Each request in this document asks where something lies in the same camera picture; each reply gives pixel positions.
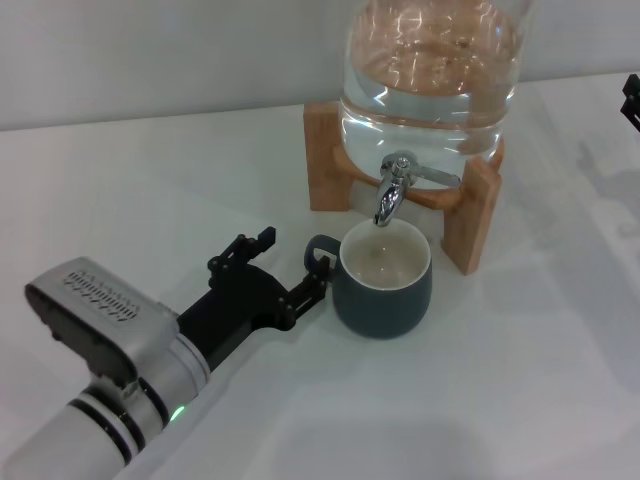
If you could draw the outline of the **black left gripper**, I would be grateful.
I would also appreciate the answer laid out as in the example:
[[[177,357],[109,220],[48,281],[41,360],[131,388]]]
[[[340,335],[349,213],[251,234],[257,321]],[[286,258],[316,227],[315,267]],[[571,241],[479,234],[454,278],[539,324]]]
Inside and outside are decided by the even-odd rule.
[[[276,242],[276,229],[256,238],[238,235],[207,263],[210,291],[178,317],[180,333],[202,354],[214,371],[253,332],[291,330],[297,321],[325,299],[332,273],[330,258],[314,259],[311,270],[292,290],[269,273],[247,266]]]

